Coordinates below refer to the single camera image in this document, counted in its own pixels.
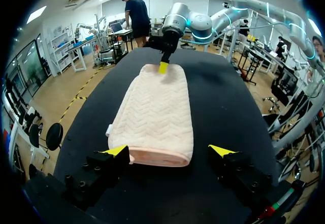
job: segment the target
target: gray robot arm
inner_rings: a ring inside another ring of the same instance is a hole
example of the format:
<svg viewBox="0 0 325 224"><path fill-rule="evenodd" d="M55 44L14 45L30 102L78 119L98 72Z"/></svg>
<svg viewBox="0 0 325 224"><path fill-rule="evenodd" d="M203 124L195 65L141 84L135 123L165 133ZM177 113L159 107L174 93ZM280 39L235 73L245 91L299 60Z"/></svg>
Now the gray robot arm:
<svg viewBox="0 0 325 224"><path fill-rule="evenodd" d="M325 72L320 59L315 52L311 41L307 38L306 24L303 19L295 13L286 11L266 2L258 0L231 0L233 6L229 9L223 9L214 14L211 18L208 15L191 12L187 5L175 3L166 16L162 32L164 33L165 46L171 46L168 52L164 52L163 60L168 61L169 56L176 49L175 42L180 39L185 29L188 27L193 34L196 42L202 44L210 43L216 35L230 25L232 22L248 16L248 8L261 13L270 18L282 22L289 28L289 36L305 53L311 67L324 76ZM296 139L301 131L310 123L316 113L319 112L325 101L325 90L322 90L313 106L302 117L301 121L280 141L274 141L275 153L281 148L290 144Z"/></svg>
<svg viewBox="0 0 325 224"><path fill-rule="evenodd" d="M78 23L77 27L76 27L76 31L75 31L75 38L78 39L80 36L80 28L86 28L89 29L90 33L93 33L94 35L97 34L97 30L94 29L94 27L92 25L87 25L87 24L83 24L83 23Z"/></svg>

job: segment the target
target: black t-shirt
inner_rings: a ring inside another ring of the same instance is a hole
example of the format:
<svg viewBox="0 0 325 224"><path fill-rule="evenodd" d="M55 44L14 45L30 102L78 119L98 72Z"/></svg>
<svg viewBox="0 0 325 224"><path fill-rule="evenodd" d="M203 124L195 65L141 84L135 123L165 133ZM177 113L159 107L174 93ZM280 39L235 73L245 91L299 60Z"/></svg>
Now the black t-shirt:
<svg viewBox="0 0 325 224"><path fill-rule="evenodd" d="M249 29L240 29L239 30L239 33L246 36L246 37L248 36L248 32L249 32Z"/></svg>
<svg viewBox="0 0 325 224"><path fill-rule="evenodd" d="M277 47L279 47L279 49L277 50L277 54L278 54L278 57L282 58L283 55L282 53L284 52L284 49L282 48L282 46L284 45L284 43L282 41L280 41L277 45Z"/></svg>
<svg viewBox="0 0 325 224"><path fill-rule="evenodd" d="M147 25L150 23L146 4L143 0L128 0L125 11L130 12L132 26Z"/></svg>

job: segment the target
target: black shorts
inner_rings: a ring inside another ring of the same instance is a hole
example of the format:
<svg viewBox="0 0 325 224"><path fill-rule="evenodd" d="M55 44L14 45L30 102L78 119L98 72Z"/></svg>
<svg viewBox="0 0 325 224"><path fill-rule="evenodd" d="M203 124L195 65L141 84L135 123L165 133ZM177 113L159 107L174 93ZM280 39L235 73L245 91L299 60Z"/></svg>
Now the black shorts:
<svg viewBox="0 0 325 224"><path fill-rule="evenodd" d="M133 37L135 39L140 37L148 37L150 28L150 24L132 26Z"/></svg>

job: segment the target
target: black work surface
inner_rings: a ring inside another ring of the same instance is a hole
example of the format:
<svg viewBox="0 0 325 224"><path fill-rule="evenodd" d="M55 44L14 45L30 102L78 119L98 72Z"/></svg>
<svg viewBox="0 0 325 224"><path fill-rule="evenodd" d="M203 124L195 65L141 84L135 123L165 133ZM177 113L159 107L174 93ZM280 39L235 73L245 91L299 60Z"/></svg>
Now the black work surface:
<svg viewBox="0 0 325 224"><path fill-rule="evenodd" d="M93 150L107 150L106 129L132 80L161 54L151 48L130 52L99 83L71 125L54 176L63 181ZM108 223L243 223L250 209L218 183L207 164L209 144L251 156L255 166L275 176L271 139L245 83L222 56L178 49L170 63L185 71L194 134L188 167L130 165L87 212Z"/></svg>

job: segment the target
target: towel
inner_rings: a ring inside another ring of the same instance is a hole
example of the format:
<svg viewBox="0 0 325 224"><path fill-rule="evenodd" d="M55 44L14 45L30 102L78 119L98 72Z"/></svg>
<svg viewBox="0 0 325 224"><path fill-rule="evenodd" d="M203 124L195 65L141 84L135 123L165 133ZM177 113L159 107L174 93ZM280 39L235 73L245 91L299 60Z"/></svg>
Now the towel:
<svg viewBox="0 0 325 224"><path fill-rule="evenodd" d="M185 73L169 65L144 65L130 84L109 133L110 149L127 145L134 163L187 166L193 154L193 129Z"/></svg>

